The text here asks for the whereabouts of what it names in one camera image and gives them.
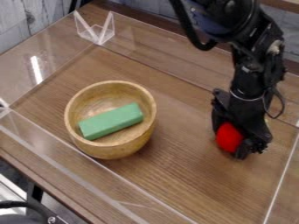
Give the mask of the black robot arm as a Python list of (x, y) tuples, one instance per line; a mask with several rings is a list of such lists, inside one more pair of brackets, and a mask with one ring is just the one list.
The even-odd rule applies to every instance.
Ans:
[(211, 123), (218, 146), (243, 160), (263, 153), (272, 141), (266, 118), (284, 79), (284, 33), (258, 0), (169, 0), (192, 45), (202, 51), (231, 47), (234, 78), (230, 89), (214, 89)]

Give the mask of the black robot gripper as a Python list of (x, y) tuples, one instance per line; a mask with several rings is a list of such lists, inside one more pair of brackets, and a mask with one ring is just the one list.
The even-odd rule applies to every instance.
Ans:
[(224, 122), (236, 127), (244, 139), (232, 156), (244, 160), (250, 154), (262, 153), (274, 139), (266, 122), (266, 113), (274, 94), (266, 93), (250, 101), (240, 100), (232, 93), (219, 88), (212, 91), (212, 94), (211, 123), (214, 133), (218, 133)]

